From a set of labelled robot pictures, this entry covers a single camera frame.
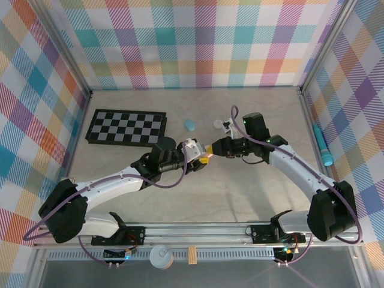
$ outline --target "blue marker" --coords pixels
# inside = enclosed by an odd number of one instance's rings
[[[316,138],[317,145],[319,146],[324,165],[332,165],[334,163],[332,155],[329,153],[328,148],[326,147],[322,131],[320,130],[319,126],[317,126],[317,124],[313,124],[313,133]]]

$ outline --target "small wooden block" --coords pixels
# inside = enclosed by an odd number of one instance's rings
[[[197,264],[197,248],[196,246],[188,246],[188,264]]]

